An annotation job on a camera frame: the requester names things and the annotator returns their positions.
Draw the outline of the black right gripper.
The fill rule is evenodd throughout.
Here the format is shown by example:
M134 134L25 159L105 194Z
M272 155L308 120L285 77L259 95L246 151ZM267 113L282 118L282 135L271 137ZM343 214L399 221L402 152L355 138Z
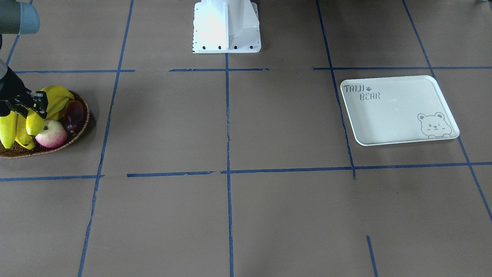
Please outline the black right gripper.
M48 97L44 91L30 91L23 81L8 69L1 78L0 116L5 117L10 112L27 117L28 110L38 114L42 119L47 117Z

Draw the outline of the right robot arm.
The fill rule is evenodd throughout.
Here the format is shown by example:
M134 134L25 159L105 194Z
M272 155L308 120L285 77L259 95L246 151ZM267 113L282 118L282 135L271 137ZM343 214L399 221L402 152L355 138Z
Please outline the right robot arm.
M31 4L17 0L0 2L0 32L4 34L34 34L39 31L38 13ZM11 112L24 118L35 112L42 119L47 117L48 98L45 92L28 89L16 73L4 62L0 65L0 115Z

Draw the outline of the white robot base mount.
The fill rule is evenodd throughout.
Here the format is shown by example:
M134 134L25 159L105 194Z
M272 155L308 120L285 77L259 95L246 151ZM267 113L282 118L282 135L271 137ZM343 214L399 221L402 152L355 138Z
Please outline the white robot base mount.
M201 0L194 5L193 53L258 53L258 7L250 0Z

